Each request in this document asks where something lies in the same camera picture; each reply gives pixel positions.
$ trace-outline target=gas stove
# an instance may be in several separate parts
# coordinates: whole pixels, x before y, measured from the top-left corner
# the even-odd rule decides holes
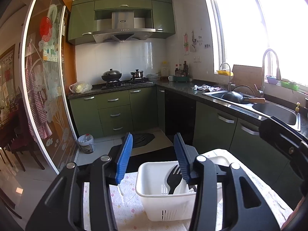
[[[113,81],[113,82],[107,82],[102,86],[102,89],[107,89],[107,88],[114,88],[114,87],[122,87],[122,86],[128,86],[132,84],[153,84],[153,82],[149,81],[148,78],[131,78],[130,80],[126,81]]]

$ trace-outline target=faucet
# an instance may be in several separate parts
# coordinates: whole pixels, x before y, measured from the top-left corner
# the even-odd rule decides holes
[[[263,54],[263,62],[262,62],[262,85],[261,85],[261,90],[257,89],[257,86],[255,85],[256,89],[260,93],[260,97],[263,97],[264,95],[264,75],[265,75],[265,58],[268,52],[273,52],[275,57],[276,57],[276,63],[277,63],[277,70],[276,70],[276,80],[281,80],[281,74],[280,74],[280,69],[279,69],[279,61],[278,61],[278,56],[276,52],[273,49],[268,48],[264,54]]]
[[[230,68],[230,65],[227,64],[229,66],[229,82],[228,82],[228,92],[231,91],[231,86],[235,86],[234,84],[232,84],[231,82],[231,68]]]

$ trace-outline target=sink basin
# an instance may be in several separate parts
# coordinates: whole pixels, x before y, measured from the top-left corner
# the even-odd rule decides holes
[[[264,104],[256,103],[252,106],[252,108],[267,116],[275,116],[288,125],[296,124],[296,114],[276,104],[272,104],[269,102],[266,102]]]
[[[216,91],[216,92],[207,92],[203,93],[206,96],[210,96],[212,98],[216,98],[218,100],[227,102],[229,104],[236,105],[238,107],[241,107],[243,109],[252,111],[260,116],[271,118],[272,116],[280,119],[284,123],[288,124],[291,128],[300,131],[301,130],[301,118],[300,114],[296,114],[295,111],[290,110],[288,108],[285,108],[283,106],[280,106],[278,104],[265,101],[264,104],[262,103],[249,103],[246,102],[244,104],[239,104],[235,102],[230,102],[227,100],[222,99],[222,96],[227,93],[228,91]]]

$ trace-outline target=range hood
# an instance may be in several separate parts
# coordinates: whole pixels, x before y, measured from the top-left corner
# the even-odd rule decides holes
[[[146,40],[156,30],[154,28],[135,28],[133,11],[113,11],[111,29],[93,32],[96,43],[106,41]]]

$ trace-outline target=black mat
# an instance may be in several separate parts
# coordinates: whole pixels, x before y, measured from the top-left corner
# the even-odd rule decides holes
[[[177,161],[173,146],[130,157],[126,172],[138,172],[138,168],[141,164],[160,161]]]
[[[132,134],[132,136],[133,136],[133,148],[147,145],[155,138],[155,135],[151,133]]]

